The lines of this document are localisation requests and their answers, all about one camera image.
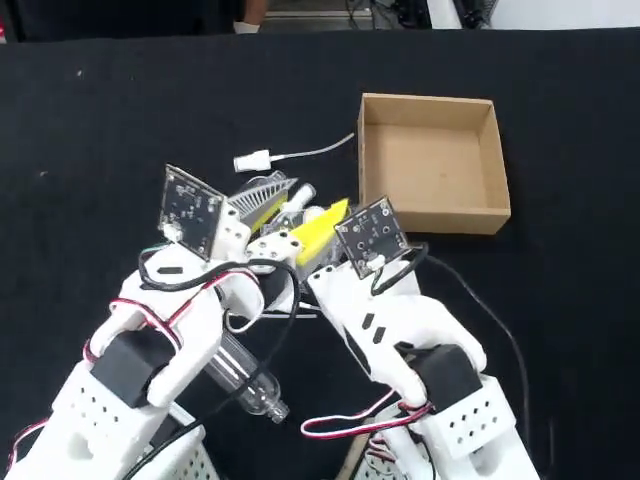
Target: wire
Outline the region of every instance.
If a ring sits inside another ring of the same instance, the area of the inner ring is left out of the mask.
[[[378,271],[375,274],[375,277],[373,278],[373,282],[371,283],[371,296],[372,297],[375,297],[377,295],[380,295],[380,294],[386,292],[391,287],[393,287],[396,283],[398,283],[400,280],[402,280],[404,277],[409,275],[411,272],[415,271],[415,269],[418,268],[418,265],[420,265],[420,263],[427,257],[427,255],[429,253],[429,247],[427,246],[426,243],[421,245],[421,246],[419,246],[419,247],[414,247],[413,250],[417,251],[418,253],[407,264],[407,266],[404,267],[402,270],[400,270],[398,273],[396,273],[391,278],[388,278],[387,280],[382,282],[382,284],[380,286],[378,286],[378,281],[380,280],[380,277],[382,276],[382,270],[383,270],[384,267],[378,269]]]
[[[178,335],[176,334],[176,332],[174,332],[171,326],[168,323],[165,323],[165,321],[162,320],[162,318],[160,318],[160,316],[157,313],[151,310],[151,308],[146,306],[144,303],[140,303],[137,300],[131,300],[130,298],[115,298],[111,300],[110,306],[113,308],[118,304],[133,305],[134,307],[137,307],[138,309],[142,310],[142,313],[144,314],[147,320],[147,323],[155,327],[160,333],[162,333],[167,338],[167,340],[169,340],[169,342],[171,342],[171,345],[173,346],[176,353],[180,351],[180,349],[182,348],[182,342],[178,338]]]
[[[11,445],[11,452],[9,453],[9,461],[7,463],[6,473],[9,473],[9,470],[11,470],[15,466],[15,464],[18,462],[18,447],[20,446],[20,443],[29,435],[31,435],[34,432],[37,432],[42,427],[44,427],[48,421],[49,421],[48,417],[43,418],[39,422],[36,422],[33,425],[29,425],[28,427],[23,428],[16,434],[16,436],[13,438],[13,444]]]
[[[502,331],[506,334],[509,342],[511,343],[511,347],[513,348],[513,352],[516,356],[516,361],[518,362],[518,369],[520,370],[520,380],[522,381],[522,418],[523,418],[523,435],[526,444],[526,448],[529,449],[531,446],[531,414],[530,414],[530,393],[529,393],[529,375],[527,373],[527,366],[524,361],[524,355],[522,354],[522,350],[518,345],[515,337],[507,327],[507,325],[500,320],[500,317],[496,315],[496,313],[489,308],[489,306],[482,301],[482,299],[478,296],[478,294],[469,286],[466,280],[458,273],[456,269],[454,269],[449,264],[445,263],[443,260],[439,258],[433,257],[431,255],[427,255],[425,257],[429,262],[437,265],[447,272],[449,272],[457,281],[464,287],[469,296],[475,300],[475,302],[485,311],[487,315],[489,315],[494,322],[498,324],[498,326],[502,329]]]
[[[336,143],[334,143],[333,145],[329,145],[328,147],[320,148],[318,150],[310,150],[308,152],[297,152],[297,153],[285,153],[283,155],[272,155],[269,159],[272,162],[277,162],[278,160],[284,160],[285,158],[310,157],[312,155],[319,155],[321,153],[326,153],[326,152],[330,152],[331,150],[335,150],[340,145],[342,145],[344,143],[347,143],[353,137],[355,137],[355,133],[351,132],[346,137],[342,138],[341,140],[338,140]]]
[[[344,0],[344,8],[347,11],[347,15],[349,15],[349,26],[353,29],[353,30],[360,30],[360,26],[358,25],[358,22],[356,22],[356,19],[353,16],[353,12],[355,11],[355,9],[357,8],[355,5],[353,8],[351,8],[349,6],[349,1],[350,0]]]
[[[243,275],[245,277],[248,277],[249,279],[251,279],[258,288],[260,288],[260,283],[258,282],[258,279],[248,270],[234,270],[231,272],[226,272],[226,273],[222,273],[221,275],[219,275],[218,277],[216,277],[215,279],[205,283],[202,287],[200,287],[200,290],[198,290],[195,294],[193,294],[191,296],[191,298],[189,298],[186,302],[184,302],[182,304],[182,306],[180,308],[178,308],[178,310],[176,310],[173,315],[171,315],[171,317],[169,317],[169,320],[167,320],[167,323],[169,324],[169,326],[173,326],[175,325],[175,323],[178,321],[178,319],[180,318],[180,316],[184,313],[184,311],[191,305],[191,303],[193,302],[193,300],[200,295],[200,293],[202,293],[203,290],[206,290],[210,287],[215,287],[217,285],[220,285],[224,280],[233,277],[233,276],[237,276],[237,275]],[[251,326],[253,326],[253,324],[255,322],[257,322],[260,319],[260,315],[257,315],[254,319],[252,319],[251,322],[249,322],[247,325],[245,325],[244,327],[242,327],[242,329],[246,329],[248,330]],[[229,328],[229,330],[232,333],[242,333],[246,330],[242,330],[242,331],[235,331],[232,328]]]
[[[431,450],[429,450],[429,445],[427,445],[427,442],[425,441],[424,438],[422,438],[422,445],[424,445],[424,449],[427,452],[427,455],[429,456],[429,463],[431,464],[431,480],[436,480],[436,476],[437,476],[437,472],[436,472],[436,464],[433,463],[433,455],[431,455]]]
[[[316,438],[320,440],[332,440],[335,438],[343,438],[343,437],[352,437],[355,435],[361,435],[363,433],[371,433],[371,432],[379,432],[380,430],[384,430],[387,428],[400,427],[403,425],[408,425],[413,423],[427,413],[429,413],[432,409],[432,405],[427,403],[426,405],[417,408],[411,409],[411,413],[406,417],[402,418],[394,418],[392,420],[384,420],[375,423],[369,423],[366,425],[360,425],[358,427],[347,428],[343,430],[334,430],[329,432],[311,432],[309,427],[315,425],[321,425],[329,422],[333,422],[336,420],[362,420],[370,415],[372,415],[376,410],[378,410],[382,405],[384,405],[393,395],[395,395],[394,390],[390,390],[386,395],[384,395],[380,400],[374,403],[372,406],[363,410],[360,413],[355,415],[329,415],[326,417],[316,417],[306,420],[300,425],[300,432],[307,438]],[[399,407],[408,410],[406,405],[403,403],[398,404]]]
[[[371,30],[377,30],[376,26],[376,2],[375,0],[369,0],[369,13],[371,14]]]
[[[149,253],[159,252],[160,250],[164,249],[165,247],[168,247],[169,245],[171,244],[166,242],[156,243],[155,245],[152,245],[149,248],[145,248],[142,252],[140,252],[140,255],[147,255]]]
[[[84,345],[82,346],[82,358],[89,363],[96,363],[98,361],[98,357],[96,357],[91,351],[91,339],[84,342]]]
[[[269,368],[269,364],[271,363],[271,360],[273,360],[273,357],[280,351],[280,349],[282,348],[282,345],[284,344],[284,341],[287,339],[287,336],[289,335],[289,332],[293,328],[293,325],[296,320],[296,315],[298,313],[298,305],[300,303],[300,298],[301,298],[300,283],[298,281],[298,275],[293,267],[291,267],[290,265],[284,262],[279,262],[277,260],[271,260],[267,258],[253,259],[253,260],[250,260],[249,263],[245,265],[237,264],[235,262],[228,262],[228,264],[235,265],[230,268],[242,268],[242,267],[246,267],[247,265],[266,265],[266,266],[271,266],[271,267],[280,268],[282,270],[286,270],[286,272],[291,277],[292,284],[293,284],[293,302],[291,305],[291,312],[289,313],[289,321],[287,322],[287,325],[282,330],[280,337],[278,337],[273,347],[271,347],[271,350],[269,351],[267,356],[264,358],[264,360],[258,363],[258,366],[254,370],[254,372],[251,375],[249,375],[249,378],[247,378],[242,383],[242,385],[240,385],[240,387],[238,387],[236,390],[231,392],[222,402],[220,402],[212,410],[210,410],[209,412],[207,412],[205,415],[201,416],[197,420],[191,422],[190,424],[185,425],[184,427],[181,427],[180,429],[178,429],[171,437],[169,437],[167,440],[165,440],[160,445],[158,445],[158,447],[154,448],[151,452],[145,455],[136,465],[134,465],[131,468],[131,470],[129,470],[129,472],[123,477],[122,480],[132,480],[133,477],[145,467],[145,465],[149,464],[154,458],[160,455],[167,447],[169,447],[169,445],[171,445],[176,440],[182,438],[184,435],[188,434],[189,432],[195,430],[196,428],[204,424],[205,421],[207,421],[208,419],[220,413],[222,409],[224,409],[231,402],[238,399],[240,395],[242,395],[244,391],[247,388],[249,388],[249,386],[256,380],[256,378],[262,375],[267,370],[267,368]]]

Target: yellow sponge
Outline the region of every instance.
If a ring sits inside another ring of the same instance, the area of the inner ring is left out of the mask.
[[[349,199],[344,198],[331,205],[322,215],[291,231],[304,246],[296,258],[298,265],[306,265],[324,250],[335,234],[334,227],[347,215],[348,207]]]

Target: circuit board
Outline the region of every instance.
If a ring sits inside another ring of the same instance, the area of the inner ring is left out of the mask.
[[[209,260],[225,201],[202,180],[167,165],[158,228],[167,239]]]
[[[407,236],[387,197],[356,212],[335,228],[360,279],[409,251]],[[384,262],[376,265],[381,255]]]

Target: white cable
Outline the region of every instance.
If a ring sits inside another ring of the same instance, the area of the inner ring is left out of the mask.
[[[285,154],[282,154],[282,155],[271,155],[270,160],[272,162],[277,162],[278,160],[283,160],[285,158],[310,157],[312,155],[319,155],[321,153],[330,152],[331,150],[333,150],[335,148],[338,148],[340,145],[348,142],[354,136],[355,136],[355,133],[351,132],[346,137],[342,138],[341,140],[338,140],[336,143],[334,143],[333,145],[329,145],[328,147],[320,148],[318,150],[310,150],[308,152],[297,152],[297,153],[285,153]]]
[[[283,160],[285,158],[294,158],[294,157],[309,157],[312,155],[319,155],[321,153],[329,152],[335,148],[338,148],[340,145],[348,142],[353,137],[355,137],[355,133],[350,133],[343,139],[337,141],[333,145],[329,145],[328,147],[320,148],[318,150],[310,150],[308,152],[296,152],[296,153],[284,153],[280,155],[271,155],[269,150],[258,150],[256,152],[250,153],[249,155],[241,155],[239,157],[235,157],[233,159],[233,167],[236,173],[239,172],[260,172],[264,170],[271,169],[271,162],[277,162],[278,160]]]

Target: black cable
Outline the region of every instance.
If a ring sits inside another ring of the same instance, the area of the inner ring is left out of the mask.
[[[518,369],[520,370],[520,379],[522,381],[522,421],[523,421],[523,435],[525,441],[525,447],[528,449],[531,448],[531,415],[530,415],[530,400],[529,400],[529,375],[527,373],[527,366],[524,361],[524,355],[520,350],[520,346],[516,341],[515,337],[507,327],[507,325],[500,320],[500,317],[495,314],[489,306],[482,301],[482,299],[478,296],[476,292],[469,286],[469,284],[465,281],[465,279],[458,273],[456,269],[454,269],[449,264],[440,260],[439,258],[433,257],[431,255],[427,255],[425,257],[428,261],[437,265],[441,268],[444,268],[447,272],[449,272],[453,277],[464,287],[467,293],[475,300],[475,302],[482,307],[482,309],[489,315],[494,322],[498,324],[498,326],[502,329],[502,331],[507,335],[509,342],[511,343],[511,347],[513,348],[513,352],[516,356],[516,361],[518,362]]]
[[[420,441],[422,442],[422,445],[424,445],[424,449],[427,451],[427,455],[429,455],[429,463],[431,464],[431,479],[436,480],[436,475],[437,475],[436,464],[433,463],[433,455],[431,455],[431,450],[429,450],[429,445],[427,445],[427,442],[422,437]]]
[[[375,0],[369,0],[369,13],[371,14],[371,30],[377,30],[376,26],[376,2]]]
[[[353,9],[351,9],[351,7],[349,6],[349,1],[350,0],[344,0],[344,8],[347,11],[347,15],[349,15],[349,26],[354,30],[360,30],[360,27],[358,26],[356,19],[353,17],[353,12],[356,9],[356,7],[354,6]]]
[[[382,270],[383,270],[384,267],[380,268],[376,272],[375,277],[373,278],[373,282],[371,282],[371,296],[372,297],[375,297],[377,295],[380,295],[380,294],[386,292],[391,287],[393,287],[396,283],[398,283],[400,280],[402,280],[404,277],[409,275],[411,272],[415,271],[415,269],[418,268],[418,265],[420,265],[420,263],[429,254],[429,247],[428,247],[428,245],[426,243],[421,245],[421,246],[419,246],[419,247],[415,247],[413,250],[417,251],[418,253],[416,254],[415,257],[413,257],[413,259],[409,262],[409,264],[406,267],[404,267],[402,270],[400,270],[398,273],[396,273],[393,277],[388,278],[387,280],[382,282],[380,284],[380,286],[378,286],[378,281],[380,280],[380,277],[382,276]]]
[[[207,421],[210,418],[214,417],[215,415],[220,413],[220,411],[223,408],[225,408],[227,405],[229,405],[234,400],[238,399],[240,397],[240,395],[242,395],[242,393],[247,388],[249,388],[249,386],[254,382],[254,380],[256,378],[258,378],[261,374],[265,373],[265,371],[269,367],[269,364],[271,363],[271,360],[273,359],[273,357],[282,348],[282,345],[284,344],[284,341],[286,340],[287,336],[289,335],[289,332],[291,331],[291,328],[293,327],[293,324],[294,324],[294,322],[296,320],[296,315],[298,313],[298,306],[300,304],[300,299],[301,299],[300,283],[298,282],[298,275],[296,274],[296,271],[295,271],[295,269],[293,267],[291,267],[290,265],[288,265],[288,264],[286,264],[284,262],[279,262],[277,260],[271,260],[271,259],[266,259],[266,258],[249,260],[247,263],[226,262],[226,263],[223,263],[223,264],[219,265],[218,267],[213,268],[209,272],[205,273],[204,275],[201,275],[200,277],[198,277],[196,279],[189,280],[189,281],[183,282],[181,284],[174,284],[174,285],[178,285],[178,286],[181,287],[178,290],[162,290],[162,291],[186,290],[187,288],[192,288],[192,287],[184,287],[184,286],[187,285],[187,284],[191,285],[196,280],[199,281],[199,280],[204,278],[204,281],[200,281],[199,283],[196,283],[194,286],[200,285],[201,283],[208,282],[209,280],[212,280],[213,278],[215,278],[216,276],[220,275],[221,273],[224,273],[226,270],[229,270],[229,269],[232,269],[232,268],[246,268],[246,267],[249,267],[249,266],[252,266],[252,265],[256,265],[256,266],[262,265],[262,266],[270,266],[270,267],[280,268],[280,269],[286,270],[287,273],[289,274],[289,276],[291,277],[291,281],[293,283],[293,302],[291,304],[291,312],[289,314],[289,319],[288,319],[287,325],[282,330],[282,333],[280,334],[280,337],[278,338],[276,343],[273,345],[273,347],[271,347],[271,350],[269,351],[267,356],[262,361],[260,361],[258,363],[258,366],[256,367],[255,371],[249,376],[249,378],[247,378],[242,383],[242,385],[240,385],[240,387],[238,387],[236,390],[231,392],[222,402],[220,402],[212,410],[210,410],[209,412],[205,413],[203,416],[201,416],[197,420],[191,422],[190,424],[185,425],[184,427],[178,429],[173,435],[171,435],[171,437],[169,437],[167,440],[162,442],[160,445],[158,445],[156,448],[154,448],[151,452],[149,452],[146,456],[144,456],[138,463],[136,463],[131,468],[131,470],[129,470],[129,472],[123,477],[122,480],[132,480],[133,477],[140,470],[142,470],[142,468],[144,468],[145,465],[149,464],[154,458],[156,458],[158,455],[160,455],[160,453],[162,453],[167,447],[169,447],[169,445],[171,445],[176,440],[182,438],[184,435],[186,435],[187,433],[191,432],[192,430],[195,430],[199,426],[203,425],[205,421]],[[140,271],[140,276],[143,279],[142,281],[145,282],[147,285],[149,285],[149,286],[161,285],[163,288],[166,288],[167,285],[171,285],[171,284],[163,284],[163,283],[155,282],[155,281],[151,280],[149,278],[149,275],[148,275],[148,272],[147,272],[146,268],[144,268],[144,264],[142,266],[143,266],[143,269]]]

